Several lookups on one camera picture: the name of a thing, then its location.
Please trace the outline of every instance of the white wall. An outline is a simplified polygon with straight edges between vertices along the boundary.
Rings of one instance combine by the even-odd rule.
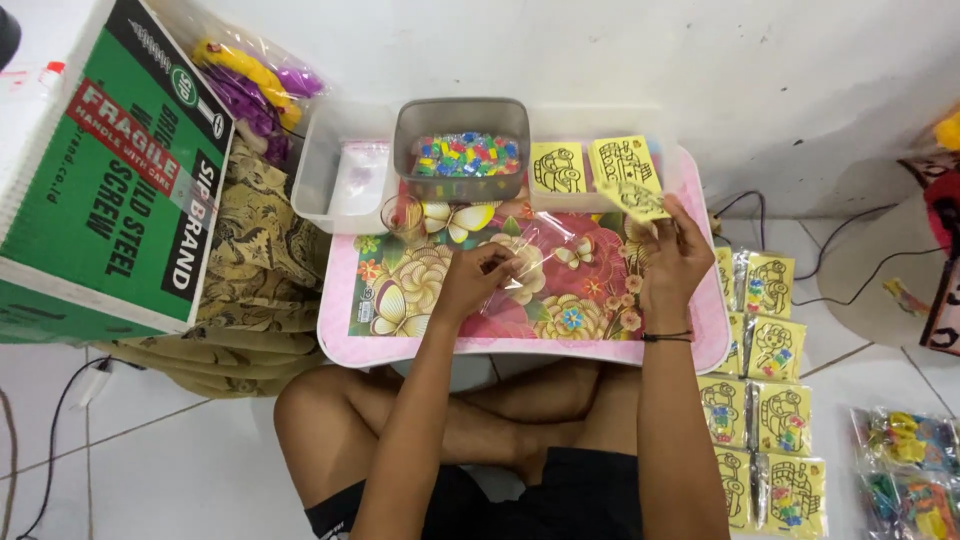
[[[856,173],[883,162],[839,177],[960,99],[956,0],[201,2],[351,100],[667,107],[709,202],[759,188],[776,215],[902,200],[909,180]]]

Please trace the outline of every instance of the pink lap table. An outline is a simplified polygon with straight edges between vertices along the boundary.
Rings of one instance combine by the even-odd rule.
[[[676,193],[711,238],[696,163],[686,150],[679,155],[683,184]],[[428,225],[435,231],[432,243],[418,250],[405,249],[388,234],[335,235],[317,330],[327,357],[354,368],[412,358],[452,250],[519,236],[532,216],[528,193],[524,187],[517,199],[504,203],[428,205]],[[620,213],[555,215],[578,234],[579,255],[557,256],[555,248],[526,254],[543,258],[542,275],[528,280],[493,317],[470,316],[455,353],[579,356],[639,365],[643,317],[636,298],[645,259],[636,237],[639,225]],[[698,373],[727,355],[726,313],[718,274],[709,272],[690,302]]]

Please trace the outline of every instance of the small glass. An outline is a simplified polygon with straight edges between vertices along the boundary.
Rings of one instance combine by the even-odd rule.
[[[384,203],[380,220],[407,247],[419,248],[427,243],[423,205],[410,195],[397,195]]]

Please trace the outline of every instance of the hand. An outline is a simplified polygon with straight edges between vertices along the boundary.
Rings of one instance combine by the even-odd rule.
[[[649,333],[688,331],[686,307],[693,291],[713,266],[713,250],[675,195],[663,199],[663,209],[673,217],[655,222],[659,239],[644,239],[651,254],[640,289],[640,307]]]
[[[454,252],[430,320],[440,318],[460,326],[521,268],[523,260],[496,243]]]

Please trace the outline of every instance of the red label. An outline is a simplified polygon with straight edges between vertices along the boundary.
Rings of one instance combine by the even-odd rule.
[[[167,197],[180,164],[147,129],[110,99],[99,86],[84,79],[70,100],[66,115],[109,148],[150,185]]]

